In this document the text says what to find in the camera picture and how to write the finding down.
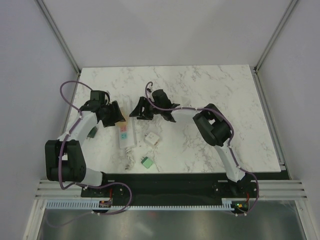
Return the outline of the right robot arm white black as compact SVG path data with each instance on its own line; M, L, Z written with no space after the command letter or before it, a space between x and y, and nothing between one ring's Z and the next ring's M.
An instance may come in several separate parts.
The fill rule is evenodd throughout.
M214 104L200 108L183 106L172 102L163 89L152 91L147 87L145 96L139 98L137 106L129 116L151 121L155 115L160 115L172 123L195 124L204 141L217 151L230 182L230 193L240 197L247 191L244 182L246 172L241 169L230 146L234 129Z

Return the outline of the long white power strip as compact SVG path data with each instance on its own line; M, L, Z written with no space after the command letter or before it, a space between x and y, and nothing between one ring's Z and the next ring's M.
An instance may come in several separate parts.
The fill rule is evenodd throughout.
M131 99L128 96L125 96L119 102L119 107L121 114L125 119L124 122L118 122L116 124L118 130L119 148L133 148L137 145L137 139L134 119L130 117L130 113L133 111Z

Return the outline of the dark green cube plug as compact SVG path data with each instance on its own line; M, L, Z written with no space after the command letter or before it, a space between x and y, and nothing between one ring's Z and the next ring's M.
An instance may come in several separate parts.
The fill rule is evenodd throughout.
M93 139L96 136L97 132L98 132L98 128L95 126L90 130L87 137Z

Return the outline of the white cube plug orange logo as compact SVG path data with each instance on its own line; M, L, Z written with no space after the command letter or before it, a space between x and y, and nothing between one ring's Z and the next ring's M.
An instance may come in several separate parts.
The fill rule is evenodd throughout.
M160 137L154 132L149 132L145 136L144 142L151 147L156 147L160 142Z

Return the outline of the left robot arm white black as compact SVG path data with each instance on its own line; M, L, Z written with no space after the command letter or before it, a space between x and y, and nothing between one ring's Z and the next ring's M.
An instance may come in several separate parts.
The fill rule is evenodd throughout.
M90 98L77 109L77 119L58 139L48 140L44 146L46 176L66 190L72 185L91 187L99 197L106 196L110 185L103 180L103 172L87 167L82 145L89 133L102 123L113 127L124 122L117 101L111 101L107 91L91 90Z

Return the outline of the green plug adapter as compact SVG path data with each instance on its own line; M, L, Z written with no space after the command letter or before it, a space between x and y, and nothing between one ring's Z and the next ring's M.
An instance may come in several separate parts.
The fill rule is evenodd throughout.
M141 163L146 169L149 169L149 168L154 164L153 160L150 159L150 158L147 157L147 156L142 157L140 163Z

